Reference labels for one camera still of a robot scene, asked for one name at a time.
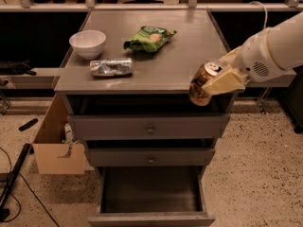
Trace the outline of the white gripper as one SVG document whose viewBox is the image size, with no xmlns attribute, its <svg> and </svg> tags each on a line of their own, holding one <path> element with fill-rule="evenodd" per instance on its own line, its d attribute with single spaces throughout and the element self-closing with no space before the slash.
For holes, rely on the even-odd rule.
<svg viewBox="0 0 303 227">
<path fill-rule="evenodd" d="M 229 51 L 219 58 L 225 66 L 217 76 L 202 86 L 209 95 L 219 95 L 244 89 L 248 78 L 255 82 L 275 79 L 284 74 L 271 56 L 268 35 L 271 28 L 251 36 L 242 46 Z"/>
</svg>

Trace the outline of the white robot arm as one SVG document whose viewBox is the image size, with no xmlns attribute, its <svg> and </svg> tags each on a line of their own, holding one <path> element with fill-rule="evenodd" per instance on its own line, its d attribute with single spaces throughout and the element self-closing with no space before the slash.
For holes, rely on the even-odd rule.
<svg viewBox="0 0 303 227">
<path fill-rule="evenodd" d="M 203 86 L 211 96 L 244 89 L 248 81 L 281 77 L 303 64 L 303 12 L 251 36 L 220 58 L 223 70 Z"/>
</svg>

